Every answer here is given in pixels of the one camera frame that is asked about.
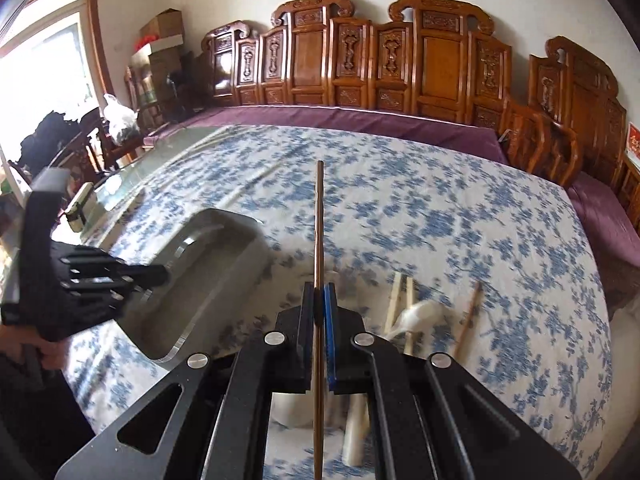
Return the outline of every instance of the blue and white tablecloth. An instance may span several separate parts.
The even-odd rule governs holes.
[[[338,302],[378,332],[394,271],[413,276],[419,299],[448,307],[419,341],[425,357],[453,348],[474,283],[482,280],[482,311],[463,364],[587,476],[608,408],[609,325],[590,247],[555,184],[399,139],[226,126],[141,184],[141,203],[122,216],[110,252],[148,262],[207,207],[262,221],[273,263],[237,322],[212,335],[219,354],[232,352],[250,331],[270,328],[279,310],[299,304],[312,275],[317,159],[325,162],[325,263],[337,270]],[[90,242],[100,235],[98,229]],[[96,430],[165,373],[113,322],[76,336],[67,371]],[[272,423],[265,478],[311,478],[311,447],[309,430]],[[328,431],[326,478],[373,478],[371,463],[343,466],[341,448],[342,431]]]

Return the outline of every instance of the table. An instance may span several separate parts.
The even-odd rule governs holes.
[[[425,357],[453,348],[474,283],[483,280],[463,364],[584,476],[593,469],[612,377],[609,325],[593,255],[564,190],[471,155],[337,130],[225,126],[184,130],[166,142],[118,175],[113,194],[101,190],[108,218],[122,214],[121,196],[142,197],[122,215],[110,252],[148,262],[206,207],[262,221],[273,252],[242,316],[212,335],[214,354],[233,352],[251,330],[270,328],[277,312],[300,302],[313,269],[314,168],[322,158],[325,265],[337,269],[338,303],[379,332],[394,271],[413,276],[419,299],[447,307],[418,341]],[[94,226],[88,243],[106,225]],[[164,370],[112,322],[76,336],[66,373],[99,430]],[[311,442],[307,429],[272,423],[265,478],[310,477]],[[371,462],[343,466],[341,447],[341,431],[329,431],[328,478],[373,478]]]

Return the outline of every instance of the silver screw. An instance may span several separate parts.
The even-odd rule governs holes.
[[[194,368],[196,370],[198,368],[204,368],[205,366],[207,366],[208,362],[209,358],[204,354],[193,354],[187,359],[189,368]]]
[[[449,368],[451,366],[451,357],[446,354],[436,354],[431,357],[431,364],[436,368]]]
[[[269,332],[266,336],[264,336],[264,342],[267,345],[277,346],[284,343],[284,334],[282,332]]]
[[[373,345],[376,338],[373,337],[373,334],[370,334],[368,332],[361,332],[359,334],[356,334],[356,337],[354,337],[353,340],[358,346],[371,346]]]

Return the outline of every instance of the purple seat cover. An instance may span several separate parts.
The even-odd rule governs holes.
[[[580,172],[567,194],[594,252],[640,267],[640,237],[610,187]]]
[[[157,136],[147,137],[145,144],[171,135],[180,127],[225,126],[228,124],[273,124],[304,126],[360,132],[397,139],[415,140],[508,165],[495,132],[400,114],[369,110],[300,106],[248,106],[212,108],[185,123],[168,128]]]

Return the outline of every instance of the human hand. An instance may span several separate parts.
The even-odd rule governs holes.
[[[18,364],[23,364],[22,345],[32,345],[40,350],[42,367],[45,370],[61,370],[66,366],[69,339],[52,343],[41,338],[33,326],[0,324],[0,352]]]

